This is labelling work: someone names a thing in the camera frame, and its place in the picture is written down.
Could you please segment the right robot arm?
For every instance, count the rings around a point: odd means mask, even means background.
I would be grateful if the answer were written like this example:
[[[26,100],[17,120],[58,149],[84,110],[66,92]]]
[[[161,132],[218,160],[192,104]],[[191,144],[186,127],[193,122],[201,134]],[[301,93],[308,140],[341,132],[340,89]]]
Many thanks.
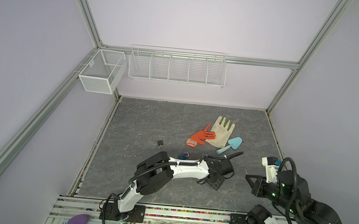
[[[251,193],[266,198],[288,224],[342,224],[336,211],[311,197],[308,182],[293,171],[278,171],[275,181],[246,175]]]

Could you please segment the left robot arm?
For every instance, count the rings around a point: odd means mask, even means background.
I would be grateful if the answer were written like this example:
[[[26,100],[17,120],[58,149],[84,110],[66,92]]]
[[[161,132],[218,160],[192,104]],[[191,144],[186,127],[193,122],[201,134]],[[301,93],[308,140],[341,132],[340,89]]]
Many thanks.
[[[162,151],[137,165],[128,188],[119,195],[115,206],[119,213],[128,213],[143,196],[158,192],[174,179],[192,178],[218,190],[233,176],[234,168],[229,159],[204,156],[198,160],[184,160],[169,157]]]

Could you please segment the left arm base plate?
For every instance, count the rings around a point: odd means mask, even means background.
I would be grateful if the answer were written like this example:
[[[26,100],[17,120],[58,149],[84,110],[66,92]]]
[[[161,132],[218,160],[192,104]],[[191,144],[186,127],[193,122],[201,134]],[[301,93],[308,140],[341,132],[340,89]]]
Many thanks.
[[[105,217],[109,221],[129,221],[133,223],[142,223],[144,221],[146,207],[143,205],[135,205],[134,208],[128,212],[121,212],[118,209],[117,203],[107,203],[105,211],[102,210],[100,219]]]

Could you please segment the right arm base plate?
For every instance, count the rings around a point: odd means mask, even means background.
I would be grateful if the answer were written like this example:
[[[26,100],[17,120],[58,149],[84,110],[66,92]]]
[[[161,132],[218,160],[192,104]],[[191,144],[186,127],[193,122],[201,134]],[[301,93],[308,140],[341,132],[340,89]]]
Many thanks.
[[[230,214],[230,224],[265,224],[268,217],[262,217],[259,215],[248,215],[248,214]]]

